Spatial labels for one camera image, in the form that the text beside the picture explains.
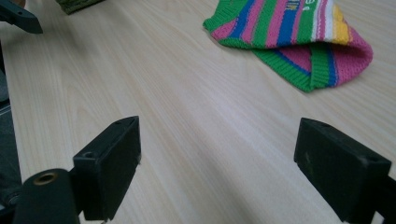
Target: wood grain surface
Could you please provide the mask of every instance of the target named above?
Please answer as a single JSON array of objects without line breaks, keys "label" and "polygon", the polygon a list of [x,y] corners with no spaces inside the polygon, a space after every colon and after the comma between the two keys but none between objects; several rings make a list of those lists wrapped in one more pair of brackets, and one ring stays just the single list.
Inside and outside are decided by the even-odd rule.
[{"label": "wood grain surface", "polygon": [[111,223],[341,223],[293,161],[299,122],[396,162],[396,1],[335,2],[374,60],[306,94],[210,38],[218,0],[106,0],[70,16],[27,1],[43,35],[0,25],[22,178],[71,169],[111,122],[137,115],[143,159]]}]

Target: black clamp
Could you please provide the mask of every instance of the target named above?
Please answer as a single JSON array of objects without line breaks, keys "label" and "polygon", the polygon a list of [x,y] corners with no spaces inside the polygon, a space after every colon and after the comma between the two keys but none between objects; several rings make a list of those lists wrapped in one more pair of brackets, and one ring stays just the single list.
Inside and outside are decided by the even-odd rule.
[{"label": "black clamp", "polygon": [[43,34],[37,17],[9,0],[0,1],[0,21],[16,25],[31,34]]},{"label": "black clamp", "polygon": [[334,127],[301,119],[294,161],[342,221],[396,223],[391,161]]}]

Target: striped beanie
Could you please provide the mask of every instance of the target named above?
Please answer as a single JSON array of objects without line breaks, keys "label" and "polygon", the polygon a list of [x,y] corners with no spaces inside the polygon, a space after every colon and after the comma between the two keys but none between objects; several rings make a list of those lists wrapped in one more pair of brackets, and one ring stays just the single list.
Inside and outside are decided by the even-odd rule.
[{"label": "striped beanie", "polygon": [[219,0],[204,27],[221,45],[251,49],[306,92],[347,82],[373,59],[333,0]]}]

